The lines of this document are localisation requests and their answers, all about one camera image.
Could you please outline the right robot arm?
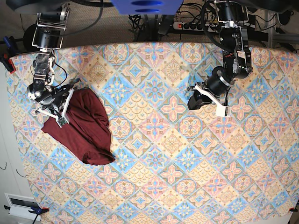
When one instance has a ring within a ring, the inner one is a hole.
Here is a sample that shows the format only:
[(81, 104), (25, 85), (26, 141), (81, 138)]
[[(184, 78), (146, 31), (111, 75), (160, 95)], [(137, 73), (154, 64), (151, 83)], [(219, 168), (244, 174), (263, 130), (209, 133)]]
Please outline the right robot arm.
[(54, 85), (54, 50), (62, 46), (61, 35), (66, 31), (69, 12), (70, 5), (65, 3), (54, 11), (39, 13), (32, 41), (32, 46), (37, 47), (39, 52), (33, 62), (33, 81), (28, 87), (28, 97), (40, 105), (37, 114), (52, 117), (59, 127), (70, 122), (67, 109), (73, 96), (73, 87), (79, 81), (74, 79), (70, 84)]

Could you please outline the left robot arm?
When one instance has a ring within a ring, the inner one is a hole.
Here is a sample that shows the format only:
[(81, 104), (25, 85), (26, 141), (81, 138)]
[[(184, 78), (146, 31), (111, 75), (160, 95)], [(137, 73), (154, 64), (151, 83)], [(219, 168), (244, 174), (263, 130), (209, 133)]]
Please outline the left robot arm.
[[(223, 23), (217, 42), (208, 32), (205, 12), (214, 4), (218, 22)], [(219, 101), (222, 94), (228, 95), (235, 79), (244, 79), (252, 72), (251, 51), (248, 47), (248, 31), (244, 22), (248, 21), (248, 13), (244, 6), (229, 0), (207, 0), (200, 13), (201, 27), (207, 37), (222, 49), (223, 65), (212, 70), (211, 76), (201, 83), (189, 86), (193, 95), (188, 101), (189, 110), (198, 110), (209, 104), (216, 105), (216, 115), (230, 115), (228, 100)]]

